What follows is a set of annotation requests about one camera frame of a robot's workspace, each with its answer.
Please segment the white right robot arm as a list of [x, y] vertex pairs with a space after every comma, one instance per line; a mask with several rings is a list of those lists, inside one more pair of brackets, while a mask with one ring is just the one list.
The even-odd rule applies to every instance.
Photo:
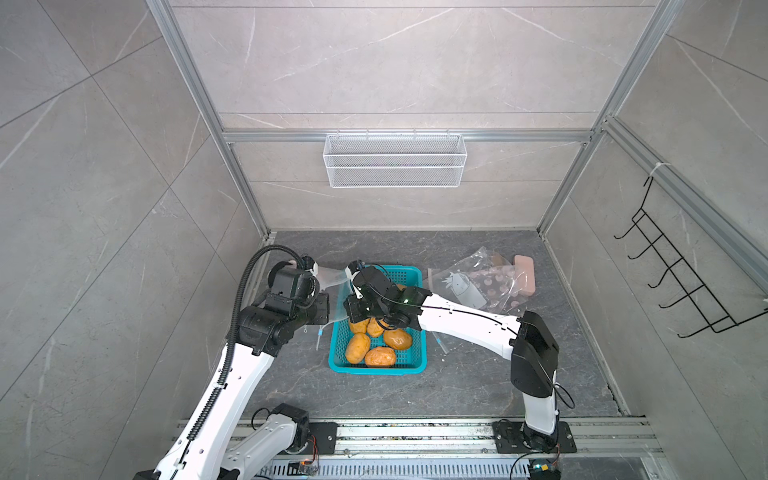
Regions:
[[510, 440], [525, 452], [565, 452], [561, 437], [557, 369], [559, 345], [534, 312], [521, 317], [493, 314], [449, 301], [421, 287], [377, 292], [352, 288], [342, 306], [358, 323], [374, 318], [390, 327], [447, 334], [479, 345], [510, 362], [510, 382], [522, 394], [524, 422]]

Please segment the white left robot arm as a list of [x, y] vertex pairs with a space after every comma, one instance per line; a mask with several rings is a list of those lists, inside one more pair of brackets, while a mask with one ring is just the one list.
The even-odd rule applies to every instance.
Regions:
[[237, 336], [226, 344], [212, 378], [189, 422], [166, 455], [136, 479], [254, 479], [280, 454], [311, 457], [311, 466], [295, 460], [300, 475], [318, 469], [321, 454], [335, 452], [338, 425], [314, 422], [298, 408], [281, 404], [247, 436], [231, 437], [258, 383], [272, 366], [280, 348], [306, 325], [329, 322], [328, 295], [321, 293], [307, 309], [258, 305], [236, 308]]

